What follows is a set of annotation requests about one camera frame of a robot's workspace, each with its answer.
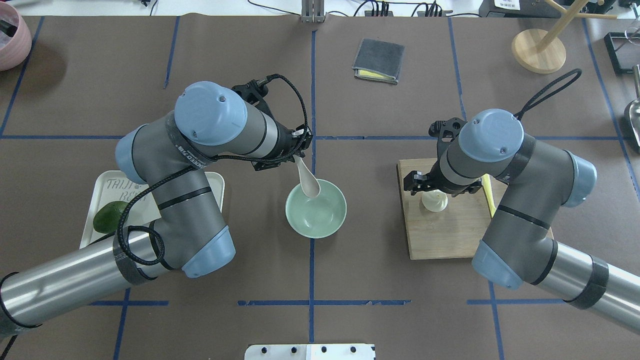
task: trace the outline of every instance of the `green bowl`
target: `green bowl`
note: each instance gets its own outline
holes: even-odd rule
[[[298,234],[313,239],[325,238],[340,229],[347,216],[347,200],[337,186],[318,179],[320,195],[307,197],[298,184],[287,197],[285,213]]]

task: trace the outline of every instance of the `green avocado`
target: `green avocado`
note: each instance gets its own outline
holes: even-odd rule
[[[116,231],[120,216],[126,207],[125,201],[112,201],[106,204],[93,217],[93,229],[102,234]]]

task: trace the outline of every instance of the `pink pot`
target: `pink pot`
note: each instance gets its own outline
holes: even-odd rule
[[[27,58],[31,50],[31,32],[18,11],[4,2],[0,2],[0,19],[13,25],[18,20],[18,30],[13,38],[7,44],[0,45],[0,71],[3,71],[18,66]]]

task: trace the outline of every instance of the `wooden cutting board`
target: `wooden cutting board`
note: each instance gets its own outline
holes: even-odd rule
[[[427,174],[435,162],[435,158],[411,159],[400,160],[397,165],[409,257],[411,260],[471,258],[491,221],[484,191],[455,198],[448,195],[447,208],[432,213],[420,202],[420,193],[411,196],[403,190],[403,179],[410,171]],[[494,178],[491,184],[497,206],[507,186]],[[548,236],[553,237],[551,230]]]

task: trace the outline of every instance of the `blue plastic cap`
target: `blue plastic cap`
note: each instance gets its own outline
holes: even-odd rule
[[[573,188],[569,199],[563,206],[573,208],[582,204],[593,191],[596,186],[596,180],[598,180],[598,172],[592,163],[573,155],[570,151],[565,151],[571,156],[571,161],[573,162]]]
[[[228,264],[235,255],[236,248],[229,234],[229,226],[225,226],[184,264],[182,271],[192,279],[207,275]]]
[[[138,126],[137,129],[126,134],[116,145],[116,163],[129,180],[136,184],[146,184],[138,175],[136,167],[133,166],[133,140],[136,138],[138,131],[145,125]]]
[[[228,88],[210,81],[189,85],[175,103],[175,123],[192,142],[221,145],[244,129],[244,100]]]
[[[516,290],[522,285],[522,279],[507,265],[483,240],[471,261],[477,273],[491,282],[510,290]]]
[[[502,109],[482,111],[458,135],[460,149],[483,163],[496,163],[512,157],[523,140],[522,124],[510,112]]]

